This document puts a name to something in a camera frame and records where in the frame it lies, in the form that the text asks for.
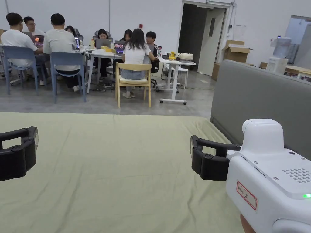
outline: blue chair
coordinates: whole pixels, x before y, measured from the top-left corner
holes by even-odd
[[[10,79],[9,79],[9,67],[11,66],[13,69],[20,71],[20,77],[21,77],[21,86],[24,87],[23,84],[23,70],[27,70],[29,68],[33,69],[34,76],[35,76],[35,86],[36,86],[36,93],[39,95],[38,91],[38,72],[37,67],[41,68],[42,76],[44,79],[44,84],[46,86],[46,77],[44,75],[44,67],[42,65],[37,66],[35,54],[34,51],[30,48],[26,47],[16,47],[16,46],[3,46],[3,56],[4,56],[4,71],[5,71],[5,77],[7,81],[7,93],[10,94]],[[19,67],[14,65],[12,62],[10,62],[8,59],[27,59],[31,60],[32,64],[29,67]]]
[[[53,52],[50,55],[50,62],[51,62],[51,76],[52,76],[52,86],[53,86],[53,95],[54,95],[54,103],[56,103],[56,75],[60,74],[64,77],[72,77],[75,75],[80,75],[82,78],[82,89],[83,89],[83,101],[86,102],[86,96],[85,96],[85,80],[84,80],[84,67],[83,67],[83,55],[80,53],[58,53]],[[55,66],[80,66],[80,71],[76,74],[72,75],[66,75],[61,74],[56,71]],[[81,90],[81,80],[78,77],[79,86],[80,86],[80,94],[82,94]]]

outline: green bed sheet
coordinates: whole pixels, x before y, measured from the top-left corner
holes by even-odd
[[[0,232],[243,232],[225,182],[191,169],[191,135],[229,143],[205,118],[0,112],[0,132],[29,126],[37,164],[0,182]]]

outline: laptop screen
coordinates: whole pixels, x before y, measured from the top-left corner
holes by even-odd
[[[115,41],[114,47],[116,49],[116,53],[120,54],[124,51],[125,41]]]
[[[79,38],[75,37],[75,40],[76,40],[77,48],[79,48]]]
[[[32,42],[35,44],[35,46],[37,47],[43,46],[44,36],[31,35],[31,39],[32,39]]]

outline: label sticker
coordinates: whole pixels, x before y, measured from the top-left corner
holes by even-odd
[[[35,144],[39,145],[39,134],[36,133]]]
[[[238,194],[241,195],[241,197],[243,197],[243,199],[254,210],[257,210],[257,203],[258,203],[257,198],[253,194],[251,194],[251,192],[248,191],[247,188],[245,188],[240,182],[237,182],[237,184],[236,184],[236,191],[238,192]]]

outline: sneaker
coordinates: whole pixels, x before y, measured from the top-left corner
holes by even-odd
[[[124,92],[123,94],[122,94],[125,98],[127,98],[127,99],[130,99],[131,98],[131,93],[130,92]]]
[[[135,96],[135,94],[134,94],[134,92],[130,92],[130,96],[132,97],[132,98],[135,98],[136,96]]]
[[[74,92],[77,92],[77,91],[79,91],[79,90],[80,90],[80,87],[79,87],[79,86],[74,86],[74,87],[73,87],[73,91],[74,91]]]

